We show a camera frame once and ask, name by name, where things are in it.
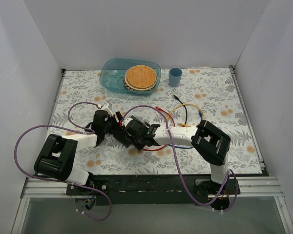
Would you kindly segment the black network switch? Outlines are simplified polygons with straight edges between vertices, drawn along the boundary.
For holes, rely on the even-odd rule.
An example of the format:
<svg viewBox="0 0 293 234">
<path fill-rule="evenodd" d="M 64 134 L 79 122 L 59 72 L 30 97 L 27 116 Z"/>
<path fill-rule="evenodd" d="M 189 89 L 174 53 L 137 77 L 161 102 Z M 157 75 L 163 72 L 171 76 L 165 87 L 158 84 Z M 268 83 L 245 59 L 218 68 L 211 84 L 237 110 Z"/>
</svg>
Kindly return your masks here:
<svg viewBox="0 0 293 234">
<path fill-rule="evenodd" d="M 113 134 L 113 137 L 122 145 L 124 145 L 126 148 L 128 148 L 131 145 L 131 141 L 129 139 L 129 135 L 123 131 L 123 130 L 119 130 L 116 131 Z"/>
</svg>

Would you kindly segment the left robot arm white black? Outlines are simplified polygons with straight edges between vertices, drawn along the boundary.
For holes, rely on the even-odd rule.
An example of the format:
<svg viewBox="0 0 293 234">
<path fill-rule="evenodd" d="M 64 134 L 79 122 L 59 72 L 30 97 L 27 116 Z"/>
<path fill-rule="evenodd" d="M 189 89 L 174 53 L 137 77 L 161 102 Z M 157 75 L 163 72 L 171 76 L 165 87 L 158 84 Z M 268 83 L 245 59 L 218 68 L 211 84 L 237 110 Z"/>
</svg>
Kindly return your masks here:
<svg viewBox="0 0 293 234">
<path fill-rule="evenodd" d="M 90 124 L 89 134 L 69 136 L 50 134 L 35 162 L 35 172 L 59 181 L 75 183 L 83 195 L 91 194 L 94 183 L 88 179 L 89 172 L 74 167 L 75 154 L 78 151 L 98 147 L 106 135 L 116 133 L 122 118 L 120 112 L 111 114 L 107 110 L 97 110 Z"/>
</svg>

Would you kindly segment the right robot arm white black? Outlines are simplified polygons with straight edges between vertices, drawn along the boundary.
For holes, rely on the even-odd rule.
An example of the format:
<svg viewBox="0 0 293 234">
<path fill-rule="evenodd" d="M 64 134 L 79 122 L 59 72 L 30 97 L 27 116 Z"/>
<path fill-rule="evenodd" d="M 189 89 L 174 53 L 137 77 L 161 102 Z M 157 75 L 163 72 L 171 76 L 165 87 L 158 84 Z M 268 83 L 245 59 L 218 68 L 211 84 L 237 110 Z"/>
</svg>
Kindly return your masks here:
<svg viewBox="0 0 293 234">
<path fill-rule="evenodd" d="M 122 127 L 138 149 L 169 144 L 192 146 L 210 164 L 212 190 L 222 194 L 229 188 L 225 176 L 231 138 L 211 122 L 202 120 L 197 126 L 172 127 L 168 130 L 164 125 L 147 126 L 138 119 L 129 117 L 124 120 Z"/>
</svg>

